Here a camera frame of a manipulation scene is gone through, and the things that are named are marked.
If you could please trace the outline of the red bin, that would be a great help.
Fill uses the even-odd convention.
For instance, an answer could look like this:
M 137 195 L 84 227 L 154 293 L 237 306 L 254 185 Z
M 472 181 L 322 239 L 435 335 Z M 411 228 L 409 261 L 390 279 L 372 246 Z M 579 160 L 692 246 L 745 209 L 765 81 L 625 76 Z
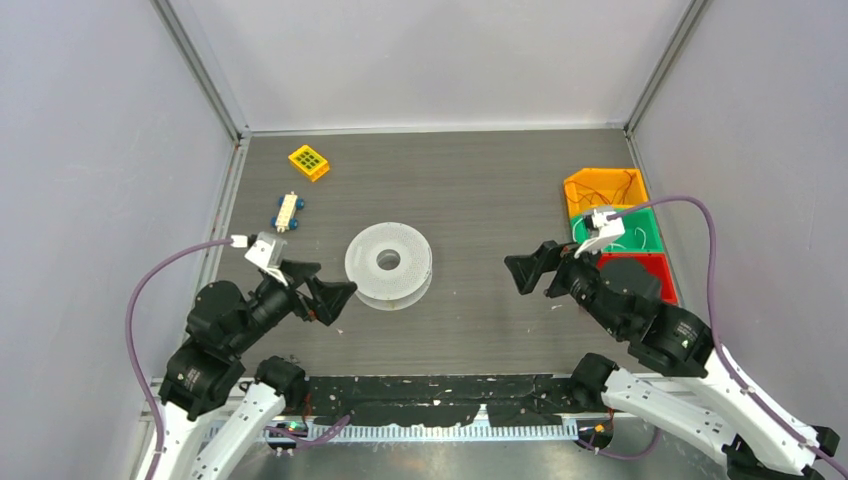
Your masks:
M 661 253 L 605 253 L 598 268 L 616 288 L 633 289 L 642 295 L 677 305 L 678 294 L 669 262 Z

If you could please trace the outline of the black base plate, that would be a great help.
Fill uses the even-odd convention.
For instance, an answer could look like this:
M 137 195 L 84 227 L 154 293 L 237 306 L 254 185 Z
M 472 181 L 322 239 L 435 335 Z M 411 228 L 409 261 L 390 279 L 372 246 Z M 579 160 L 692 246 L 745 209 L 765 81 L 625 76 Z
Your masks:
M 330 426 L 467 426 L 484 410 L 489 424 L 552 426 L 566 414 L 614 417 L 616 410 L 552 374 L 434 376 L 312 376 L 272 378 L 285 398 L 282 412 Z

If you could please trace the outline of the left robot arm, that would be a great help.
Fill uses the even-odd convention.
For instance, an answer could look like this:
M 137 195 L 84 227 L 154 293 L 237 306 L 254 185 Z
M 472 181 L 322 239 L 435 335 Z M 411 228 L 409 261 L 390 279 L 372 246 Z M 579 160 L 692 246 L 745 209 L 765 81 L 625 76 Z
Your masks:
M 323 282 L 319 269 L 282 260 L 261 269 L 259 284 L 248 293 L 226 280 L 197 293 L 186 340 L 168 359 L 158 391 L 145 392 L 155 433 L 138 478 L 223 479 L 274 417 L 305 405 L 305 371 L 271 356 L 259 363 L 236 411 L 210 443 L 201 443 L 246 371 L 244 354 L 262 337 L 289 316 L 327 326 L 338 319 L 357 286 Z

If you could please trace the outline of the translucent white spool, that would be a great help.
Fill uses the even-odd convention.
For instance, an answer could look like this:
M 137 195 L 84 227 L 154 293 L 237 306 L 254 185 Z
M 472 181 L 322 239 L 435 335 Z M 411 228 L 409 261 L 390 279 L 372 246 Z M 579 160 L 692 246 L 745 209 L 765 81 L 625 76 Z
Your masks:
M 383 222 L 365 228 L 351 240 L 344 267 L 365 305 L 398 311 L 417 303 L 429 289 L 433 253 L 417 229 Z

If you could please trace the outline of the green bin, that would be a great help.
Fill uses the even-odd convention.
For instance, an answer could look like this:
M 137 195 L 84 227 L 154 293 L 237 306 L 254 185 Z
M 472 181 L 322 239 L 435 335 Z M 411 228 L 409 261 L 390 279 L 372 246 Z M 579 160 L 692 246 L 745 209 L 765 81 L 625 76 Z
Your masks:
M 647 208 L 623 218 L 626 232 L 605 253 L 662 253 L 665 245 L 652 209 Z

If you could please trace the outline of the yellow block green studs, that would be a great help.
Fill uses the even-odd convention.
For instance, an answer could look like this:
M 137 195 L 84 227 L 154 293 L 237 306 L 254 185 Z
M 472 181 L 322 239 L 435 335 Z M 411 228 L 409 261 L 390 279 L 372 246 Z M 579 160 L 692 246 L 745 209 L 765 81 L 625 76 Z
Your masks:
M 288 160 L 295 170 L 304 175 L 310 182 L 316 182 L 330 171 L 326 158 L 309 145 L 302 145 L 288 155 Z

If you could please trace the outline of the white toy car blue wheels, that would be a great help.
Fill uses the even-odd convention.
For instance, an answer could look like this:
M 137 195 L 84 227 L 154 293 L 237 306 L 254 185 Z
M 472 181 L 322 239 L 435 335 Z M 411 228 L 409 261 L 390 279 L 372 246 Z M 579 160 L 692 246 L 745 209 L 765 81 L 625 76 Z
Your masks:
M 277 214 L 271 219 L 270 225 L 278 232 L 297 230 L 299 221 L 297 214 L 305 208 L 305 200 L 295 192 L 287 193 L 279 198 Z

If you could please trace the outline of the orange bin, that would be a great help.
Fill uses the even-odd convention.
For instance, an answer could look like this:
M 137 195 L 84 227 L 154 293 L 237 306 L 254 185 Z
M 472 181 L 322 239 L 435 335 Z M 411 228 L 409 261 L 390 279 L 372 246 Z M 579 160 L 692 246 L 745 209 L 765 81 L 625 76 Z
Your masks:
M 598 206 L 629 208 L 649 199 L 636 168 L 583 168 L 563 181 L 563 192 L 570 218 Z

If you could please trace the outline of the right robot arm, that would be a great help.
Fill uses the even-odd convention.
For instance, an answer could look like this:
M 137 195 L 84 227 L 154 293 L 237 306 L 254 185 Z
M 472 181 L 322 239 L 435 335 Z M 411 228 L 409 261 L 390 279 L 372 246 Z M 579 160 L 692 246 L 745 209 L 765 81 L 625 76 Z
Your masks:
M 579 254 L 576 244 L 554 241 L 504 263 L 522 295 L 552 273 L 547 297 L 571 296 L 611 337 L 626 343 L 639 364 L 701 402 L 693 405 L 588 353 L 571 375 L 577 406 L 638 416 L 709 456 L 731 479 L 821 478 L 813 465 L 833 458 L 839 435 L 767 399 L 728 351 L 715 345 L 705 322 L 661 299 L 657 282 L 643 268 L 630 263 L 626 274 L 614 275 L 612 263 L 600 254 Z

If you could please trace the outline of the aluminium rail front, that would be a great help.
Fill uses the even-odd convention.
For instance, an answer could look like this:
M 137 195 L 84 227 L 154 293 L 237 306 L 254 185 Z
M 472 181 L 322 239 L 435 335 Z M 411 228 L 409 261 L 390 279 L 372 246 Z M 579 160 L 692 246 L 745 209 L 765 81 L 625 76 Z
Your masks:
M 652 386 L 670 394 L 662 383 L 636 376 Z M 227 404 L 214 414 L 202 439 L 210 443 L 213 437 L 223 427 L 230 415 L 236 411 L 246 394 L 251 379 L 240 379 L 230 392 Z M 561 437 L 576 442 L 582 442 L 594 447 L 604 446 L 614 433 L 614 427 L 608 419 L 598 414 L 566 414 L 560 422 L 552 426 L 507 426 L 494 427 L 489 424 L 484 410 L 479 411 L 478 417 L 467 426 L 452 427 L 401 427 L 397 425 L 382 427 L 351 426 L 348 418 L 343 417 L 338 422 L 326 426 L 319 425 L 311 417 L 296 417 L 283 412 L 274 417 L 259 436 L 270 439 L 286 437 L 299 445 L 322 445 L 332 441 L 345 442 L 377 442 L 388 441 L 484 441 L 494 439 L 549 439 Z

